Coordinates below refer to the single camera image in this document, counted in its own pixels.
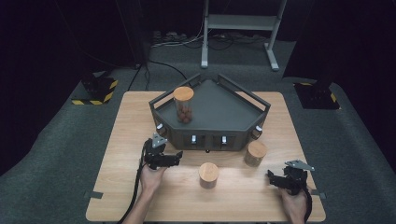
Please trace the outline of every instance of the light wood tabletop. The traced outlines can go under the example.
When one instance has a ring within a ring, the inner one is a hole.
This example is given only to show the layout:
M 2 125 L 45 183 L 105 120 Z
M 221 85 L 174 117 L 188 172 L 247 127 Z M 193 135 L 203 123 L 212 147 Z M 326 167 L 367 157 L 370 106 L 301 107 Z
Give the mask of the light wood tabletop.
M 86 218 L 89 221 L 117 221 L 127 210 L 134 191 L 136 170 L 146 140 L 155 132 L 149 101 L 159 91 L 128 91 L 124 94 L 106 153 L 94 186 L 103 193 L 91 198 Z M 283 175 L 285 161 L 306 161 L 283 95 L 279 92 L 253 92 L 271 104 L 258 141 L 267 152 L 258 167 L 245 164 L 247 147 L 240 151 L 184 150 L 179 166 L 166 170 L 146 221 L 287 221 L 277 187 L 270 185 L 267 170 Z M 171 143 L 164 154 L 176 154 Z M 213 189 L 200 185 L 199 169 L 205 162 L 219 167 Z M 315 189 L 308 172 L 307 184 Z M 308 221 L 326 217 L 319 196 L 313 195 L 313 209 Z

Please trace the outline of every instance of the gray carpet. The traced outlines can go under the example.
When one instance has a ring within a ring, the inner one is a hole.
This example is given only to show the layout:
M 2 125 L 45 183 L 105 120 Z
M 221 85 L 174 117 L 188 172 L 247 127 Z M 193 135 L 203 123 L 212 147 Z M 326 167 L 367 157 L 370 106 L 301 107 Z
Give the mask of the gray carpet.
M 212 41 L 211 46 L 224 44 Z M 280 91 L 307 161 L 317 169 L 312 175 L 318 190 L 327 196 L 323 223 L 396 223 L 395 174 L 343 90 L 331 86 L 342 109 L 305 110 L 292 86 L 305 80 L 282 78 L 293 47 L 292 42 L 276 41 L 278 72 L 271 71 L 262 43 L 210 49 L 207 69 L 200 67 L 201 49 L 160 47 L 152 49 L 150 59 L 169 63 L 186 77 L 222 73 L 250 91 Z M 167 91 L 183 80 L 168 66 L 149 63 L 148 70 L 141 69 L 131 91 Z M 112 72 L 119 84 L 107 105 L 64 102 L 31 152 L 0 177 L 0 223 L 90 223 L 85 218 L 87 192 L 93 189 L 120 100 L 135 73 L 129 68 Z

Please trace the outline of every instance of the dark gray angular container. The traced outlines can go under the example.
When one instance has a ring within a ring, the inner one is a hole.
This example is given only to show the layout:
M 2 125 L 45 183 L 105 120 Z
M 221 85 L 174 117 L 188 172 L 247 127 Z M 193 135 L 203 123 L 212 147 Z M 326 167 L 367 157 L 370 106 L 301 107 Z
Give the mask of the dark gray angular container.
M 194 90 L 192 121 L 177 120 L 173 91 L 180 86 Z M 256 101 L 263 109 L 250 101 Z M 156 131 L 179 150 L 241 150 L 262 134 L 271 105 L 254 93 L 219 74 L 217 80 L 198 74 L 163 93 L 149 103 Z

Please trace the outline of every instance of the white metal stand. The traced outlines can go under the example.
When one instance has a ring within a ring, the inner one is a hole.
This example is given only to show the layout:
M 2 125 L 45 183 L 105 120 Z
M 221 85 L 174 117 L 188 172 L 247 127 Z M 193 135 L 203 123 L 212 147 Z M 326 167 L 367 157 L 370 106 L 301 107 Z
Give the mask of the white metal stand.
M 287 0 L 281 0 L 277 16 L 244 16 L 244 15 L 216 15 L 209 14 L 209 0 L 205 0 L 204 44 L 202 45 L 201 67 L 207 68 L 207 32 L 208 29 L 235 29 L 235 30 L 265 30 L 272 31 L 269 43 L 264 44 L 268 59 L 273 71 L 278 71 L 274 52 L 272 50 L 276 33 L 282 21 L 283 11 Z

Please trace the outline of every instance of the wooden lid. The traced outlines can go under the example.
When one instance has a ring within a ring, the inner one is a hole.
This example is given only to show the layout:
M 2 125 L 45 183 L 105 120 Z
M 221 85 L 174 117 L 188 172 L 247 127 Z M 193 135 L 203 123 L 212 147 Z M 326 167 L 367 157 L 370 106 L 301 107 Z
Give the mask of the wooden lid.
M 177 87 L 174 90 L 174 97 L 179 101 L 188 101 L 194 95 L 194 91 L 190 87 Z
M 267 147 L 259 141 L 251 142 L 247 147 L 248 152 L 255 158 L 262 158 L 267 154 Z
M 219 168 L 212 162 L 206 162 L 199 168 L 199 176 L 206 182 L 213 182 L 219 177 Z

